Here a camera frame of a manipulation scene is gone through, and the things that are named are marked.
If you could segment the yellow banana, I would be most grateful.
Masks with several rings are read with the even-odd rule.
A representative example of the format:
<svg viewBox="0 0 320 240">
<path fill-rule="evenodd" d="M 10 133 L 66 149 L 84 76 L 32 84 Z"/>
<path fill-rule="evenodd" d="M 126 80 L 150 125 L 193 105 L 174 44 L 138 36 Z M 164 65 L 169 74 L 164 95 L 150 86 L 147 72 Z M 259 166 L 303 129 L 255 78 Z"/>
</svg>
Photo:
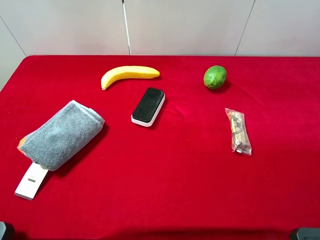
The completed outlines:
<svg viewBox="0 0 320 240">
<path fill-rule="evenodd" d="M 113 83 L 125 79 L 154 79 L 160 76 L 160 72 L 152 67 L 125 65 L 115 67 L 107 71 L 101 78 L 102 90 L 106 90 Z"/>
</svg>

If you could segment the white flat remote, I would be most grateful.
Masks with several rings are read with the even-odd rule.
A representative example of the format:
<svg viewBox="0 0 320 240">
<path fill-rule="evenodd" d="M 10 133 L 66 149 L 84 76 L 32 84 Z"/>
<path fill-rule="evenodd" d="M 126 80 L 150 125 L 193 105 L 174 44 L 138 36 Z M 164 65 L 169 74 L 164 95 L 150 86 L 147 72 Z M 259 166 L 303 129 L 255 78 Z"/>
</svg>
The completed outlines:
<svg viewBox="0 0 320 240">
<path fill-rule="evenodd" d="M 47 168 L 32 163 L 14 191 L 14 195 L 32 201 L 48 171 Z"/>
</svg>

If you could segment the red velvet tablecloth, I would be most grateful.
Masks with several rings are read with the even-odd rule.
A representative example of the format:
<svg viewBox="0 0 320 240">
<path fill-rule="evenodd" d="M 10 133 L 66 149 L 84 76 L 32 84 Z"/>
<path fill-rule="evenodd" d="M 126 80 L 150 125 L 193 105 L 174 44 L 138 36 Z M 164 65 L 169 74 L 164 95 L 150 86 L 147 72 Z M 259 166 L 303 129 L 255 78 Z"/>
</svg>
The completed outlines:
<svg viewBox="0 0 320 240">
<path fill-rule="evenodd" d="M 121 66 L 160 76 L 102 90 Z M 227 72 L 218 89 L 204 85 L 212 66 Z M 165 94 L 150 127 L 131 120 L 147 88 Z M 71 100 L 102 131 L 33 200 L 16 196 L 31 164 L 19 141 Z M 252 155 L 232 151 L 225 108 L 244 114 Z M 286 240 L 319 227 L 319 58 L 26 57 L 0 93 L 0 219 L 18 239 Z"/>
</svg>

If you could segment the clear snack packet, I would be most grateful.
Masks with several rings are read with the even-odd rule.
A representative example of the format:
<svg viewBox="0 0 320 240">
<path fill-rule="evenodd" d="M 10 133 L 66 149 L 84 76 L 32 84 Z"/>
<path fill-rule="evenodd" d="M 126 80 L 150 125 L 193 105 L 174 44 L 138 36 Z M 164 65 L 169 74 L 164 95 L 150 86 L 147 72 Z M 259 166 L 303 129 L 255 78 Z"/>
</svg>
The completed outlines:
<svg viewBox="0 0 320 240">
<path fill-rule="evenodd" d="M 231 149 L 239 154 L 252 155 L 252 146 L 246 129 L 245 115 L 242 112 L 225 108 L 231 129 Z"/>
</svg>

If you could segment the black white board eraser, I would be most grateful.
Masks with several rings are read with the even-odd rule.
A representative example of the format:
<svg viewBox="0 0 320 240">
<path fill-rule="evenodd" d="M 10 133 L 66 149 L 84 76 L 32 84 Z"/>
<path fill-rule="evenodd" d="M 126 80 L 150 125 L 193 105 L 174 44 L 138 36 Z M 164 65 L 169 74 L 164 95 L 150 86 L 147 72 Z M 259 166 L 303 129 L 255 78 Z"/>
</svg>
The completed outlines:
<svg viewBox="0 0 320 240">
<path fill-rule="evenodd" d="M 143 127 L 151 127 L 165 101 L 163 90 L 147 88 L 131 115 L 131 122 Z"/>
</svg>

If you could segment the folded grey towel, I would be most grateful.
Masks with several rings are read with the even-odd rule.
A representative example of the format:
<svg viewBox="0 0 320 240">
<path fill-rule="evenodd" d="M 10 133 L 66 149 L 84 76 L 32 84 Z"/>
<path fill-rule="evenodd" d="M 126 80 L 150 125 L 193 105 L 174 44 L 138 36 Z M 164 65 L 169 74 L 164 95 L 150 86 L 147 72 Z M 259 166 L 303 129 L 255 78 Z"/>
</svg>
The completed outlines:
<svg viewBox="0 0 320 240">
<path fill-rule="evenodd" d="M 29 133 L 21 150 L 33 163 L 56 171 L 85 147 L 103 129 L 104 123 L 92 108 L 72 100 Z"/>
</svg>

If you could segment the orange object under towel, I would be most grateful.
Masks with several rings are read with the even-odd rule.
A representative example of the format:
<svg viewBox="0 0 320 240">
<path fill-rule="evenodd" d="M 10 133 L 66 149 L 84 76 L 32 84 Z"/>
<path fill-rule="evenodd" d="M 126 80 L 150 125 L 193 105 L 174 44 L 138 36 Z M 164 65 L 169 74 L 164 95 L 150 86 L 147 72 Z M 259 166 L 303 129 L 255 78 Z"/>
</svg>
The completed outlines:
<svg viewBox="0 0 320 240">
<path fill-rule="evenodd" d="M 25 152 L 21 149 L 21 147 L 25 144 L 27 140 L 27 137 L 23 137 L 20 141 L 19 141 L 19 144 L 17 146 L 17 149 L 22 153 L 22 154 L 25 154 Z"/>
</svg>

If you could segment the green lime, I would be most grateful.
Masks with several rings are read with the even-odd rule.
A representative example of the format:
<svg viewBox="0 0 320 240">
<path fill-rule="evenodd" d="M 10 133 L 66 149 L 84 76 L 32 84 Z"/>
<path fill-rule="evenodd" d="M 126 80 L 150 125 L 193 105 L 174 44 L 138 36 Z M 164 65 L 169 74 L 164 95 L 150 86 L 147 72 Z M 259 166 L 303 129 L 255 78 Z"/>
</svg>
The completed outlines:
<svg viewBox="0 0 320 240">
<path fill-rule="evenodd" d="M 226 79 L 226 69 L 223 66 L 214 65 L 206 70 L 203 83 L 209 89 L 218 89 L 225 83 Z"/>
</svg>

